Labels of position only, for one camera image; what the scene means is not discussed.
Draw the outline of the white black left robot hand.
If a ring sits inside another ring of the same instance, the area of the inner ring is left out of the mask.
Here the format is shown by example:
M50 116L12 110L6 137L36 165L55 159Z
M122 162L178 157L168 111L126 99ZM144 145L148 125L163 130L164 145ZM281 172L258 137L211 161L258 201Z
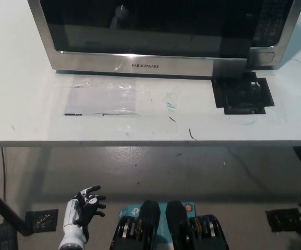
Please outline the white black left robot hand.
M66 206L63 221L64 236L59 249L84 249L89 240L88 225L94 216L104 217L106 208L101 202L103 195L94 194L100 186L92 186L79 191Z

